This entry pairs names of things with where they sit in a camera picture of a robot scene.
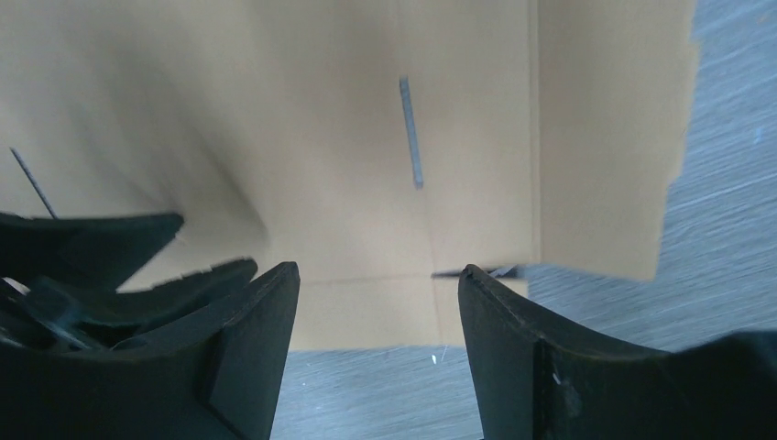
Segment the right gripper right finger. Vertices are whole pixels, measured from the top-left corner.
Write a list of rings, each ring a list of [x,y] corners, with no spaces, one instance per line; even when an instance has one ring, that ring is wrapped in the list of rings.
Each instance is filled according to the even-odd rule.
[[[776,334],[672,352],[533,302],[475,265],[458,302],[487,439],[773,439]]]

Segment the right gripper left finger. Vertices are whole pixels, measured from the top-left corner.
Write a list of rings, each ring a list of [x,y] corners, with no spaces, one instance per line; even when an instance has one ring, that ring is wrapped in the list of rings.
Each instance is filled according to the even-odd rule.
[[[2,214],[4,439],[269,438],[298,265],[237,258],[120,292],[182,224]]]

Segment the brown cardboard box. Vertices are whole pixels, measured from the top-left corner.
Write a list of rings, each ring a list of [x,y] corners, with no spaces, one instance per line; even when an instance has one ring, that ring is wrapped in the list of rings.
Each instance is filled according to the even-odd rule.
[[[649,280],[692,1],[4,1],[1,207],[175,212],[139,289],[294,261],[295,349],[464,341],[456,279]]]

